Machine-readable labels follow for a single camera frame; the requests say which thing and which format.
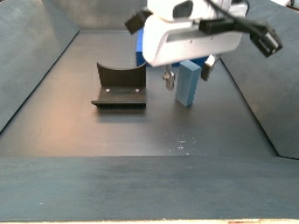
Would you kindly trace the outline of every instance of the black holder base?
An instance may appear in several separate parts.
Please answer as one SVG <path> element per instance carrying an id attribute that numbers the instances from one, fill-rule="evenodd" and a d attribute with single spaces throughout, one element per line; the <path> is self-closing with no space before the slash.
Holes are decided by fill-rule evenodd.
<path id="1" fill-rule="evenodd" d="M 113 69 L 97 63 L 101 88 L 97 100 L 100 108 L 145 108 L 145 64 L 129 69 Z"/>

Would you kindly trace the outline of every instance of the white robot body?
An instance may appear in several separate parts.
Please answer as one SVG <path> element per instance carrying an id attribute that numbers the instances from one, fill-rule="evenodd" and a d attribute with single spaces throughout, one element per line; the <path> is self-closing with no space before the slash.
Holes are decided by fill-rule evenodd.
<path id="1" fill-rule="evenodd" d="M 205 3 L 205 1 L 198 0 L 146 0 L 146 9 L 162 20 L 172 22 L 177 21 L 177 18 L 173 18 L 173 8 L 176 5 L 190 2 L 192 10 L 190 15 L 186 19 L 197 18 L 216 18 L 217 13 L 212 7 Z M 212 0 L 214 4 L 224 10 L 229 10 L 230 0 Z"/>
<path id="2" fill-rule="evenodd" d="M 153 67 L 236 49 L 241 38 L 240 32 L 229 31 L 206 36 L 204 33 L 200 33 L 198 26 L 193 24 L 194 18 L 210 18 L 210 14 L 214 13 L 206 10 L 209 6 L 206 6 L 204 1 L 193 0 L 193 11 L 196 3 L 202 5 L 202 9 L 196 13 L 193 12 L 190 17 L 184 20 L 172 18 L 172 6 L 184 1 L 164 0 L 162 4 L 165 2 L 169 10 L 161 12 L 161 0 L 148 0 L 148 9 L 153 11 L 153 15 L 144 23 L 142 53 L 145 61 Z M 236 17 L 244 17 L 246 10 L 248 6 L 245 3 L 232 4 L 228 8 L 228 12 Z"/>

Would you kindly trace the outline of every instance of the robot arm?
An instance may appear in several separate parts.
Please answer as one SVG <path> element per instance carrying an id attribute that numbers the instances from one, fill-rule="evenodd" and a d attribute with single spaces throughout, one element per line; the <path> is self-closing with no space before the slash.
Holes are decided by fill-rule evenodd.
<path id="1" fill-rule="evenodd" d="M 146 10 L 125 26 L 130 33 L 144 27 L 144 59 L 168 71 L 166 65 L 174 62 L 233 51 L 241 33 L 249 34 L 266 57 L 272 55 L 281 48 L 274 30 L 258 21 L 248 21 L 246 12 L 245 0 L 146 0 Z"/>

